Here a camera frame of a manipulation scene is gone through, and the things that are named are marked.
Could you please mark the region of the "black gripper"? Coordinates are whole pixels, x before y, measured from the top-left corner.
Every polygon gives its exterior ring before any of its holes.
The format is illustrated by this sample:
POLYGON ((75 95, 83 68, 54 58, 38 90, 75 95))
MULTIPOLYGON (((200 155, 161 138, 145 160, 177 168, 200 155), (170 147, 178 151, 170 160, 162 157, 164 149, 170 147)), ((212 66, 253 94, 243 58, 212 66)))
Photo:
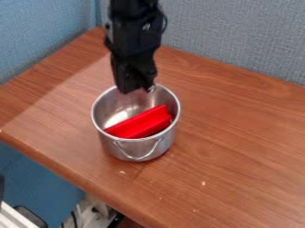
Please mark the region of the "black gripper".
POLYGON ((164 12, 145 12, 138 16, 119 12, 110 14, 105 25, 105 45, 111 52, 114 82, 122 94, 129 94, 141 87, 150 92, 154 87, 158 74, 154 53, 161 46, 166 21, 164 12), (132 59, 140 59, 137 68, 141 77, 126 61, 132 59))

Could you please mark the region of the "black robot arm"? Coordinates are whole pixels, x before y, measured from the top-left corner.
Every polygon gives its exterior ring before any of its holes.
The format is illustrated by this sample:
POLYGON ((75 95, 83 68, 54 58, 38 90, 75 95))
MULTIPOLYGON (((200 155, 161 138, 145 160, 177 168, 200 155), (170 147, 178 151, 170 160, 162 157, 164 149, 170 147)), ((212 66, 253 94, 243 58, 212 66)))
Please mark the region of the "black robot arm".
POLYGON ((169 19, 158 0, 110 0, 105 45, 111 52, 114 82, 122 94, 153 90, 158 69, 154 54, 169 19))

